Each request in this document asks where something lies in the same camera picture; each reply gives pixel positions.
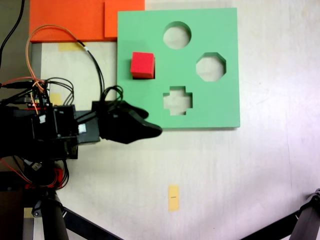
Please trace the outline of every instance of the orange foam sheet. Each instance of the orange foam sheet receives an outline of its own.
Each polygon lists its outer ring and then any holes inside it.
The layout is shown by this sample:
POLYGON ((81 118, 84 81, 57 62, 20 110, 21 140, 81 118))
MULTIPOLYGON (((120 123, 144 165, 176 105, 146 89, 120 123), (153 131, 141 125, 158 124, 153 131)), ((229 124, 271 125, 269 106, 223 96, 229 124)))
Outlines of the orange foam sheet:
MULTIPOLYGON (((41 25, 61 25, 83 42, 116 41, 118 11, 142 11, 145 0, 30 0, 29 33, 41 25)), ((63 30, 45 28, 33 43, 74 42, 63 30)))
POLYGON ((105 0, 104 37, 107 41, 117 41, 118 12, 144 11, 145 0, 105 0))

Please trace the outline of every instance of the red cube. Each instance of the red cube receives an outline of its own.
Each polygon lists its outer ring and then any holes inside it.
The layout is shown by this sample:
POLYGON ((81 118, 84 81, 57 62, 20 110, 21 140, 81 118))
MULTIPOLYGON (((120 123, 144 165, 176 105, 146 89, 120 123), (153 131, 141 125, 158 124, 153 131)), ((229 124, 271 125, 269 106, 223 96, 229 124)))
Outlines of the red cube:
POLYGON ((156 58, 153 53, 136 52, 132 54, 131 74, 134 79, 154 79, 156 58))

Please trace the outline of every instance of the black metal leg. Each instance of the black metal leg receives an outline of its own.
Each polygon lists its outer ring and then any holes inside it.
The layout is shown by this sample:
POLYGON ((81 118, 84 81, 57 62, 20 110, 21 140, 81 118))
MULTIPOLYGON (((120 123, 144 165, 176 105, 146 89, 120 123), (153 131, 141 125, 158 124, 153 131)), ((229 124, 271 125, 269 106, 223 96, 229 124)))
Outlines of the black metal leg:
POLYGON ((65 226, 75 234, 78 234, 87 240, 123 240, 68 208, 64 208, 64 210, 65 226))
POLYGON ((290 240, 316 240, 319 227, 319 211, 314 206, 310 205, 301 212, 290 240))
POLYGON ((242 240, 281 240, 289 236, 298 221, 299 211, 276 221, 242 240))
POLYGON ((43 201, 41 214, 45 240, 69 240, 61 205, 58 202, 51 199, 43 201))

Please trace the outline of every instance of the orange foam block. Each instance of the orange foam block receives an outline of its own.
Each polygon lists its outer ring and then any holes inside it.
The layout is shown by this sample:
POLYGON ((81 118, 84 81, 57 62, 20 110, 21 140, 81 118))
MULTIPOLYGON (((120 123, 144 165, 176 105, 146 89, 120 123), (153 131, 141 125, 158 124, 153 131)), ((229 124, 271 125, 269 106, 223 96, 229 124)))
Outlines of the orange foam block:
POLYGON ((145 0, 105 0, 104 37, 107 41, 117 41, 118 38, 118 12, 144 11, 145 0))
POLYGON ((153 53, 133 52, 131 74, 134 79, 154 79, 156 59, 153 53))
MULTIPOLYGON (((30 0, 29 33, 41 25, 56 24, 69 29, 81 41, 103 41, 105 0, 30 0)), ((57 28, 36 33, 31 42, 74 42, 57 28)))
MULTIPOLYGON (((29 34, 45 24, 61 25, 83 42, 116 41, 118 11, 145 9, 145 0, 30 0, 29 34)), ((58 28, 45 28, 31 42, 74 42, 58 28)))

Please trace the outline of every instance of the yellow tape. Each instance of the yellow tape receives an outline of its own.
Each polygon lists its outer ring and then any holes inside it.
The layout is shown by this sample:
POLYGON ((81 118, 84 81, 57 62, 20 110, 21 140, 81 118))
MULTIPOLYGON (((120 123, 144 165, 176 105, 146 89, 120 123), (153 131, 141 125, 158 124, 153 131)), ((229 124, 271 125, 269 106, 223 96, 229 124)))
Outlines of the yellow tape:
POLYGON ((32 215, 32 207, 25 207, 24 208, 24 218, 25 219, 33 219, 34 216, 32 215))
POLYGON ((180 207, 179 186, 169 185, 169 212, 178 211, 180 207))
POLYGON ((60 93, 50 93, 50 102, 53 105, 61 106, 62 105, 62 99, 60 93))
POLYGON ((84 48, 78 42, 58 42, 59 52, 84 51, 84 48))

